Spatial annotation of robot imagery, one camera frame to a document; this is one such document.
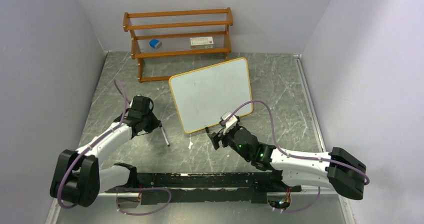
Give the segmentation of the white marker pen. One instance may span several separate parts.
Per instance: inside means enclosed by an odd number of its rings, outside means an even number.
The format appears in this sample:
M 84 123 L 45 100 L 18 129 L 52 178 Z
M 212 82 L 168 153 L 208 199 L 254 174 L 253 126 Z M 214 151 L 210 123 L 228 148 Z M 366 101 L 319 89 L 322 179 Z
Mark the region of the white marker pen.
M 167 135 L 166 135 L 166 132 L 165 132 L 165 129 L 164 129 L 163 125 L 162 125 L 162 124 L 160 124 L 160 125 L 159 125 L 159 128 L 160 128 L 161 133 L 162 133 L 162 135 L 163 135 L 163 137 L 164 137 L 164 140 L 165 140 L 165 143 L 166 143 L 167 147 L 170 147 L 171 145 L 170 145 L 170 142 L 169 142 L 169 140 L 168 140 L 168 138 L 167 138 Z

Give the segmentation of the whiteboard with yellow frame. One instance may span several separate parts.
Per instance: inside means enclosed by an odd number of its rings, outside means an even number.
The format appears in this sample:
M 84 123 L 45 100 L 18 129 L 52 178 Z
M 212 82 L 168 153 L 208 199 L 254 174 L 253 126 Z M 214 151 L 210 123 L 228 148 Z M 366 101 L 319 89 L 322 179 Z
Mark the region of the whiteboard with yellow frame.
M 246 58 L 236 58 L 170 77 L 169 86 L 186 134 L 218 125 L 223 114 L 252 113 L 252 90 Z

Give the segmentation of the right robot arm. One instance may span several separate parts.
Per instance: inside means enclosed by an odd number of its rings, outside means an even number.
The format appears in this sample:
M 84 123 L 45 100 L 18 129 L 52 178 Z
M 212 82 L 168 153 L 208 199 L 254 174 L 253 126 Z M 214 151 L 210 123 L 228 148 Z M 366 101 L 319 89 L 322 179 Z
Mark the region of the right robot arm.
M 230 147 L 246 162 L 261 171 L 277 172 L 270 177 L 276 191 L 300 185 L 333 189 L 337 194 L 362 200 L 366 165 L 346 150 L 334 147 L 330 152 L 280 152 L 275 146 L 259 142 L 247 129 L 237 125 L 228 132 L 207 132 L 214 149 Z

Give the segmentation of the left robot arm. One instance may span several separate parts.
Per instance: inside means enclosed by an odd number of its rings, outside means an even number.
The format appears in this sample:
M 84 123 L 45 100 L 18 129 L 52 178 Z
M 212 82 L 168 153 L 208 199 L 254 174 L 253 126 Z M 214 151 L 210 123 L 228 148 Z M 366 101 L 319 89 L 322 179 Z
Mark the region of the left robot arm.
M 139 188 L 135 166 L 116 163 L 104 170 L 100 166 L 123 144 L 161 127 L 161 121 L 156 118 L 153 109 L 151 98 L 136 95 L 123 114 L 100 136 L 77 150 L 61 152 L 52 178 L 50 196 L 60 203 L 71 203 L 70 207 L 88 207 L 101 192 L 114 188 L 131 192 Z

